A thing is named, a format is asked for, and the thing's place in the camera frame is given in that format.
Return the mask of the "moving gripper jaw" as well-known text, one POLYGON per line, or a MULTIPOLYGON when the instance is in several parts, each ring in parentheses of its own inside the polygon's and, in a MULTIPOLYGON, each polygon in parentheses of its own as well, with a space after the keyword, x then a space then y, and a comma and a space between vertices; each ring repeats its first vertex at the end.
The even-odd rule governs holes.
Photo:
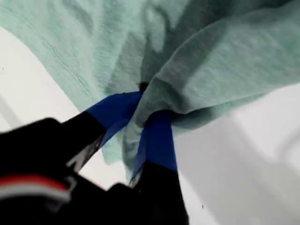
POLYGON ((65 122, 45 118, 1 133, 0 173, 80 171, 128 124, 142 94, 113 94, 65 122))

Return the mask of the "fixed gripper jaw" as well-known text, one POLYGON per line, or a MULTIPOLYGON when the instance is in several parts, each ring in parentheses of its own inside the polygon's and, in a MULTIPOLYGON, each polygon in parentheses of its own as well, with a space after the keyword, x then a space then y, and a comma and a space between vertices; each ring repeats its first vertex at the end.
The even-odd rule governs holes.
POLYGON ((131 183, 147 225, 187 225, 171 128, 171 112, 155 112, 141 133, 131 183))

